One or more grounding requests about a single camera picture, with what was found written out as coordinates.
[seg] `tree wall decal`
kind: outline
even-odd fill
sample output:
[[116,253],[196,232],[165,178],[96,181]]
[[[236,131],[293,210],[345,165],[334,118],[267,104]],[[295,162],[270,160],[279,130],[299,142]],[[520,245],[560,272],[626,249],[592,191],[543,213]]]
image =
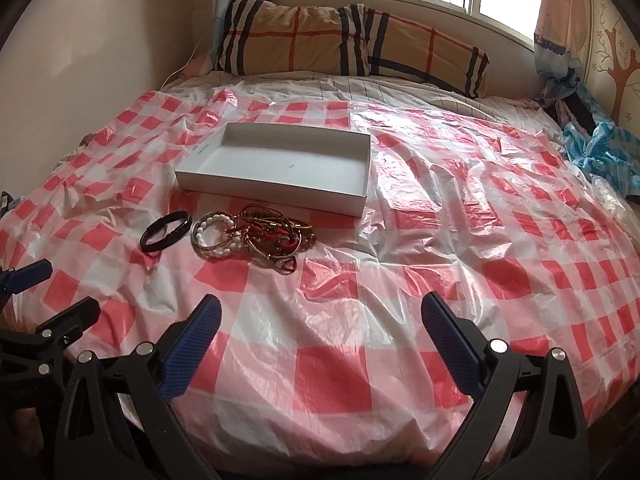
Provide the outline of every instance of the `tree wall decal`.
[[[630,48],[626,47],[623,40],[618,39],[618,27],[622,22],[622,18],[618,17],[616,23],[610,29],[606,28],[604,20],[604,12],[607,9],[605,4],[600,4],[600,25],[602,30],[597,33],[600,50],[596,54],[600,54],[602,58],[598,63],[593,63],[591,68],[597,72],[606,72],[612,78],[616,85],[616,98],[611,110],[611,118],[616,124],[620,120],[620,108],[622,107],[622,97],[625,88],[631,87],[635,94],[640,98],[640,83],[629,84],[629,78],[638,69],[640,69],[640,61],[637,59],[638,44],[633,44]],[[609,41],[609,47],[605,43],[604,36]],[[627,120],[631,120],[631,114],[625,114]]]

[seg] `white box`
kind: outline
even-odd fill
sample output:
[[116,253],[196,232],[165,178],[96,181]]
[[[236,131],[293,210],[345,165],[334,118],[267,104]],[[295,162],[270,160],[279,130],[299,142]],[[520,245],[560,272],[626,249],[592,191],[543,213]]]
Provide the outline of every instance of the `white box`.
[[359,217],[369,134],[290,124],[229,123],[175,170],[180,187]]

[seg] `white cable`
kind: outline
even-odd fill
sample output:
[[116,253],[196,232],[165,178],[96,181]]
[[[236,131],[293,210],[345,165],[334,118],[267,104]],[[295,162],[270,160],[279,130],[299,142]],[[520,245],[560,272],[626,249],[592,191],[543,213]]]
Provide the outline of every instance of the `white cable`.
[[187,67],[187,65],[193,59],[193,56],[196,55],[196,51],[198,50],[198,47],[200,46],[200,43],[204,39],[204,36],[205,35],[203,34],[202,37],[198,40],[198,43],[196,44],[196,48],[193,49],[193,52],[191,53],[191,56],[189,57],[188,61],[183,66],[181,66],[178,70],[176,70],[174,73],[172,73],[167,79],[164,80],[164,83],[162,83],[162,86],[160,87],[161,89],[164,88],[164,85],[166,85],[166,83],[167,83],[167,81],[169,81],[169,79],[171,79],[174,75],[176,75],[178,72],[181,72],[182,70],[184,70]]

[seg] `bed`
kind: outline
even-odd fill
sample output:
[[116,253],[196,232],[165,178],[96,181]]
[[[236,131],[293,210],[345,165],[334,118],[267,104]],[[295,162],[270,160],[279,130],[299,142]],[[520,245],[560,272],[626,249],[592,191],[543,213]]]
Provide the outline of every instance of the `bed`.
[[[169,211],[236,214],[248,202],[175,183],[174,167],[236,121],[373,136],[361,219],[274,205],[318,236],[290,276],[248,254],[204,260],[187,238],[151,256],[138,247]],[[0,266],[48,258],[55,269],[5,314],[29,331],[92,296],[100,321],[70,353],[117,356],[215,294],[220,332],[173,407],[211,463],[240,474],[433,463],[470,399],[421,327],[432,290],[487,338],[565,349],[593,423],[638,376],[640,260],[624,222],[559,155],[560,136],[530,101],[379,76],[212,72],[149,92],[0,221]]]

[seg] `plaid pillow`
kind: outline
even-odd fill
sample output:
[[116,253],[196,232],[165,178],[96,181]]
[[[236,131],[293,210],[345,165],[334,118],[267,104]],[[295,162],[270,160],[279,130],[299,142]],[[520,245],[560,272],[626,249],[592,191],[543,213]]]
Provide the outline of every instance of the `plaid pillow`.
[[368,75],[363,22],[362,4],[333,9],[231,0],[218,65],[234,75],[295,70]]
[[369,8],[364,30],[371,75],[433,83],[472,98],[484,95],[489,58],[478,47]]

